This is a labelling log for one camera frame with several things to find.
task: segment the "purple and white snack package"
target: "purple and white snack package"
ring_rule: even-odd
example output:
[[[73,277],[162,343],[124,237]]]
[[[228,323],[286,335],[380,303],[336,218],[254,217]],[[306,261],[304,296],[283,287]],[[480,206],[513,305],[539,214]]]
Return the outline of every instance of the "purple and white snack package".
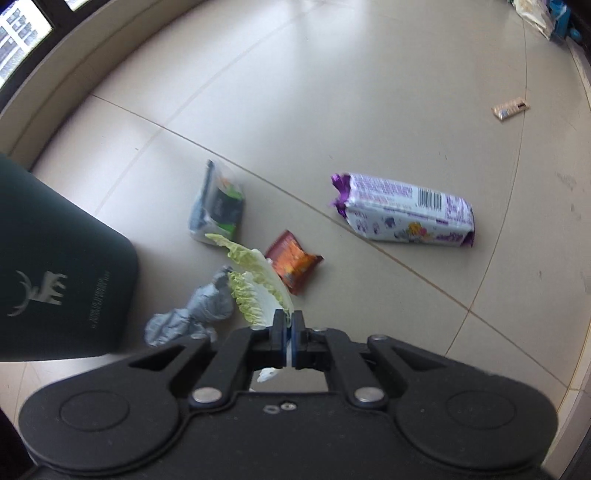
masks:
[[[460,247],[474,244],[472,206],[460,197],[369,175],[333,175],[333,202],[355,232],[371,240]]]

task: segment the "barcode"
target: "barcode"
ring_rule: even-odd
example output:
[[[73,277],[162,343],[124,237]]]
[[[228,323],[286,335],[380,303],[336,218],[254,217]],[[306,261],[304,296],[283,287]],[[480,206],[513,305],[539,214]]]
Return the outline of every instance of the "barcode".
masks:
[[[441,193],[419,189],[418,205],[419,207],[430,208],[431,210],[441,210]]]

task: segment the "crumpled gray plastic bag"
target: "crumpled gray plastic bag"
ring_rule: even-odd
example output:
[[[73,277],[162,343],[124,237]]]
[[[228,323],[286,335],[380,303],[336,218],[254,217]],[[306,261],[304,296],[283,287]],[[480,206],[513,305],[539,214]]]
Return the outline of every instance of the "crumpled gray plastic bag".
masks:
[[[226,320],[234,312],[234,299],[228,286],[231,271],[229,266],[220,269],[212,283],[195,290],[186,308],[154,315],[145,326],[145,342],[160,346],[185,335],[194,338],[207,335],[212,342],[217,341],[217,333],[209,323]]]

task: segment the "window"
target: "window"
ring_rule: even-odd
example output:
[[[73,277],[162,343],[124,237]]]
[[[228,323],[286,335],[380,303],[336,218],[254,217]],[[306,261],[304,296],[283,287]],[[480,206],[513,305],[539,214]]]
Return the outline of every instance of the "window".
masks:
[[[0,0],[0,111],[51,50],[109,1]]]
[[[84,5],[87,1],[89,0],[66,0],[66,3],[72,10],[76,10],[77,8],[80,8],[82,5]]]
[[[32,0],[16,0],[0,14],[0,86],[51,27]]]

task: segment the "metal screw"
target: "metal screw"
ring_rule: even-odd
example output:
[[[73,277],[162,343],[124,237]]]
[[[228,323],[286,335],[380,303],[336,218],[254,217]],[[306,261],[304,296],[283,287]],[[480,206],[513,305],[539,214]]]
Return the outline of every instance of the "metal screw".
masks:
[[[361,387],[355,390],[355,398],[363,403],[375,403],[384,396],[384,391],[376,387]]]
[[[281,404],[281,409],[285,411],[295,410],[297,405],[291,401],[286,401]]]
[[[193,392],[193,400],[198,403],[213,403],[222,398],[222,392],[217,388],[203,387]]]
[[[269,415],[277,415],[281,411],[277,405],[265,405],[262,410]]]

